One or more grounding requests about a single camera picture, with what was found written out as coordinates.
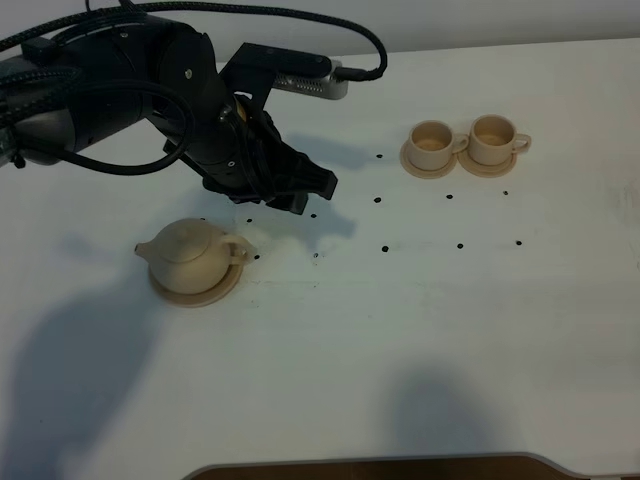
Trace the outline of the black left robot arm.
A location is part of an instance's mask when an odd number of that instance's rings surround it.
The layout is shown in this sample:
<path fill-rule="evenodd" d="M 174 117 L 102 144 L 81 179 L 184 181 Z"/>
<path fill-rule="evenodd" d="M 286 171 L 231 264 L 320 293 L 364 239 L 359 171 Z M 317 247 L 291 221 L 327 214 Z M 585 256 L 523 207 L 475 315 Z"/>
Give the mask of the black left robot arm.
<path fill-rule="evenodd" d="M 335 174 L 289 146 L 264 108 L 275 88 L 330 78 L 336 63 L 327 57 L 246 43 L 218 67 L 207 35 L 142 13 L 84 21 L 20 48 L 1 64 L 3 164 L 66 162 L 131 177 L 182 162 L 234 203 L 294 214 L 310 195 L 333 196 Z M 165 138 L 159 160 L 85 155 L 144 120 Z"/>

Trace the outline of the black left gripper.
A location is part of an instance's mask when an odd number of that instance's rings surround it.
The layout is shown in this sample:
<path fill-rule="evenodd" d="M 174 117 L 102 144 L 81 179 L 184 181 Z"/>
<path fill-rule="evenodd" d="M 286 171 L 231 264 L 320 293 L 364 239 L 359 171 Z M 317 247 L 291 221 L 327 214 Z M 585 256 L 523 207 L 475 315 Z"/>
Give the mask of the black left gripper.
<path fill-rule="evenodd" d="M 302 215 L 308 193 L 331 200 L 336 175 L 288 146 L 270 115 L 251 99 L 229 92 L 185 94 L 194 135 L 180 160 L 203 187 L 232 202 L 261 203 Z"/>

